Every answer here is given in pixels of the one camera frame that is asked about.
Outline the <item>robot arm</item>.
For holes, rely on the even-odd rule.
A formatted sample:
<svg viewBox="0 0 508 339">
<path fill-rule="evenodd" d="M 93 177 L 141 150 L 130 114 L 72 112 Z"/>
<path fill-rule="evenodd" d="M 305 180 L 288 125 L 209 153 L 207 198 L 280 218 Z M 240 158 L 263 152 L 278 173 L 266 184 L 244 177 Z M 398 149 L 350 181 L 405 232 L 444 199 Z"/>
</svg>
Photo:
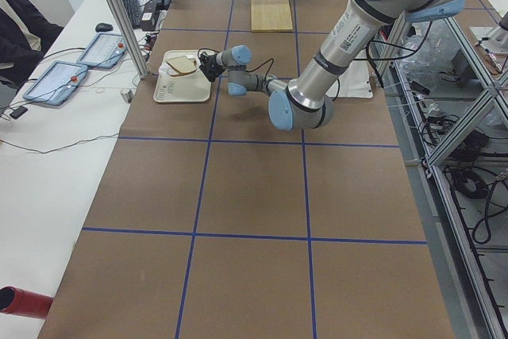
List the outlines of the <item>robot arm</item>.
<svg viewBox="0 0 508 339">
<path fill-rule="evenodd" d="M 285 83 L 272 75 L 247 71 L 252 54 L 244 45 L 212 55 L 198 55 L 200 69 L 209 81 L 228 74 L 229 94 L 263 92 L 269 97 L 268 114 L 281 130 L 316 129 L 333 117 L 329 88 L 384 25 L 400 15 L 410 23 L 434 21 L 457 15 L 466 0 L 348 0 L 345 12 L 302 74 Z"/>
</svg>

